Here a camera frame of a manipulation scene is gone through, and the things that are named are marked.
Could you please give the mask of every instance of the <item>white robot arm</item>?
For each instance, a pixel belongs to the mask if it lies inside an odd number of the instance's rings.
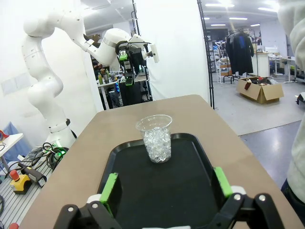
[[[44,18],[28,20],[24,23],[24,30],[28,36],[22,46],[22,54],[30,75],[38,80],[29,88],[29,101],[47,121],[50,130],[47,141],[57,141],[60,145],[70,148],[75,141],[69,128],[70,120],[66,118],[63,109],[55,101],[55,97],[63,90],[63,83],[50,68],[41,46],[42,39],[51,36],[55,27],[64,30],[75,44],[90,53],[102,65],[110,65],[114,61],[117,56],[115,47],[118,42],[143,42],[144,40],[136,34],[131,37],[123,30],[110,29],[97,48],[93,45],[93,40],[87,41],[84,38],[82,16],[72,10],[56,11],[54,9]]]

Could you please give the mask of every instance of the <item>plastic cup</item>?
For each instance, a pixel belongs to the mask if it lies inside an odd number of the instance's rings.
[[[141,119],[136,124],[152,162],[163,163],[171,158],[172,121],[172,117],[168,115],[157,114]]]

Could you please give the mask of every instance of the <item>tabletop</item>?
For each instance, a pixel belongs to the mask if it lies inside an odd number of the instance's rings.
[[[295,61],[295,56],[292,56],[291,58],[288,57],[283,57],[283,60],[288,60],[288,61]]]
[[[3,156],[13,145],[15,145],[20,139],[23,138],[23,134],[10,135],[3,140],[1,144],[5,145],[3,150],[0,151],[0,156]]]
[[[227,123],[199,95],[188,95],[97,113],[72,145],[32,204],[21,229],[51,229],[66,204],[85,205],[97,193],[109,153],[119,144],[141,139],[140,119],[156,114],[173,118],[172,133],[195,135],[211,164],[222,167],[230,185],[243,186],[250,197],[269,193],[287,229],[303,228],[275,182]],[[248,228],[238,222],[235,229]]]

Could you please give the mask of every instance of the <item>cardboard box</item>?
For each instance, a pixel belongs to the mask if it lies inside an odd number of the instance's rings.
[[[284,96],[284,92],[281,84],[272,84],[260,86],[252,83],[248,90],[244,87],[247,84],[247,78],[240,79],[237,85],[237,91],[252,100],[257,101],[259,104],[266,104],[279,101]],[[250,80],[257,80],[257,77],[249,77]]]

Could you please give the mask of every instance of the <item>white backdrop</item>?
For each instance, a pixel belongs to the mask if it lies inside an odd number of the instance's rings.
[[[159,63],[150,58],[154,100],[198,94],[209,103],[207,57],[195,0],[136,0],[141,36],[156,43]]]
[[[263,46],[277,47],[282,56],[287,56],[286,33],[278,19],[261,22],[260,28]]]
[[[21,46],[27,36],[23,22],[29,15],[42,13],[54,6],[59,9],[75,9],[78,5],[80,0],[0,1],[0,8],[3,9],[0,13],[0,82],[28,72]],[[64,84],[56,101],[71,120],[71,129],[79,135],[97,111],[102,110],[90,55],[84,53],[59,29],[43,40],[42,46],[50,67]],[[31,84],[36,83],[32,77],[29,80]],[[35,146],[46,140],[49,130],[42,114],[30,104],[27,91],[28,88],[24,88],[4,95],[0,88],[0,129],[11,121],[24,133],[29,144]]]

